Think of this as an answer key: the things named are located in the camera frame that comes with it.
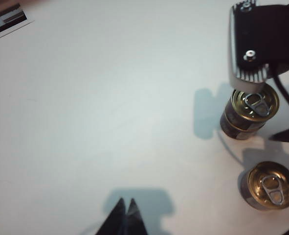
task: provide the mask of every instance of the white table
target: white table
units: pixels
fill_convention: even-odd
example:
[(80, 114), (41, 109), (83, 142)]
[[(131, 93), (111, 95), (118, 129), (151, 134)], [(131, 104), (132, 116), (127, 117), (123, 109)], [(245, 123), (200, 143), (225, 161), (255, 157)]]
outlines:
[(289, 208), (253, 209), (238, 179), (289, 168), (289, 143), (267, 140), (288, 105), (247, 141), (219, 128), (234, 3), (22, 4), (35, 21), (0, 38), (0, 235), (92, 235), (120, 196), (151, 235), (287, 231)]

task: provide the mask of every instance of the screw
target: screw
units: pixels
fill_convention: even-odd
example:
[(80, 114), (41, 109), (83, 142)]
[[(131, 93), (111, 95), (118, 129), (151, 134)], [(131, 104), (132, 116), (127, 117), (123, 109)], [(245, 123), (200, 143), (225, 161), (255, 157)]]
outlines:
[(242, 11), (242, 12), (249, 12), (250, 10), (252, 10), (251, 3), (249, 3), (249, 2), (244, 2), (244, 3), (242, 4), (241, 11)]
[(253, 50), (248, 50), (248, 51), (245, 53), (245, 55), (243, 56), (243, 58), (244, 58), (244, 60), (251, 62), (251, 61), (255, 60), (255, 58), (256, 58), (255, 55), (256, 55), (256, 52), (255, 52), (255, 51), (253, 51)]

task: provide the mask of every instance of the pull-tab can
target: pull-tab can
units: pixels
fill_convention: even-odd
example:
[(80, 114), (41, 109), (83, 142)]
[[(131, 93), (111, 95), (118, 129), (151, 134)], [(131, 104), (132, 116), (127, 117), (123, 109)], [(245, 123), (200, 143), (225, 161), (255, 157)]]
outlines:
[(241, 195), (258, 210), (289, 207), (289, 170), (274, 162), (257, 164), (243, 176)]
[(234, 90), (221, 117), (222, 130), (230, 137), (246, 140), (254, 135), (279, 109), (279, 97), (268, 84), (260, 93)]

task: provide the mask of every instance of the black cable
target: black cable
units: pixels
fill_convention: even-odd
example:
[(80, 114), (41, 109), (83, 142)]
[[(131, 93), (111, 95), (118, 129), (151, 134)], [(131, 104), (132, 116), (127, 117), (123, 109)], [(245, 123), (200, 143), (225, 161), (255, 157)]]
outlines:
[(278, 87), (279, 91), (281, 92), (281, 94), (283, 95), (283, 97), (286, 99), (287, 103), (289, 104), (289, 93), (287, 92), (287, 90), (284, 88), (284, 86), (282, 85), (280, 78), (277, 74), (277, 66), (270, 66), (271, 69), (271, 75), (273, 77), (273, 80), (276, 84), (276, 86)]

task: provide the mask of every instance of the pull tab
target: pull tab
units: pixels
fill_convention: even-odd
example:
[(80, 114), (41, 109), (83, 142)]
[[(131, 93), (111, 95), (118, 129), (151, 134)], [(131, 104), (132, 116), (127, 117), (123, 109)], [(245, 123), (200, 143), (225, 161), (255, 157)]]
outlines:
[[(259, 97), (259, 100), (257, 100), (256, 102), (250, 104), (248, 102), (248, 99), (253, 96), (253, 95), (257, 95)], [(257, 94), (248, 94), (245, 99), (244, 99), (245, 104), (252, 109), (254, 112), (256, 112), (259, 116), (262, 117), (267, 117), (269, 115), (269, 107), (267, 105), (267, 103), (265, 102), (264, 98), (262, 97), (261, 94), (257, 93)]]
[[(276, 180), (277, 187), (276, 188), (268, 188), (265, 185), (266, 180)], [(276, 175), (268, 175), (262, 179), (262, 186), (267, 193), (268, 197), (270, 198), (271, 202), (277, 206), (281, 206), (285, 200), (282, 192), (281, 182)]]

